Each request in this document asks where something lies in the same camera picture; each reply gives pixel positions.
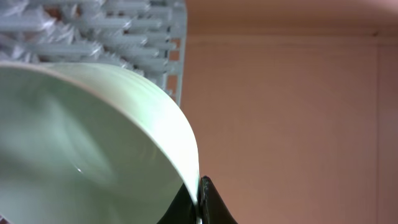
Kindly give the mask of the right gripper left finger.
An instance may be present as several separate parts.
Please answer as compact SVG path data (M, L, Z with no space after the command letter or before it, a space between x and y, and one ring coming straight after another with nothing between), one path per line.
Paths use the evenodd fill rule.
M196 224L196 211L184 184L178 190L169 208L157 224Z

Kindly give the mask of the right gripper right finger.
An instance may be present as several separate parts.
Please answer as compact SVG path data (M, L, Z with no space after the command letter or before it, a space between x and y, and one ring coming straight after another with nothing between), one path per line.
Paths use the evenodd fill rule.
M238 224L208 176L200 179L199 205L202 224Z

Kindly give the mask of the green bowl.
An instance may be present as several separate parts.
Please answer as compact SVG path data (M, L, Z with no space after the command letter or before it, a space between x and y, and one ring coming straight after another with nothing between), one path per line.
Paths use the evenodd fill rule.
M184 184L198 215L197 142L148 79L100 63L1 64L1 218L157 223Z

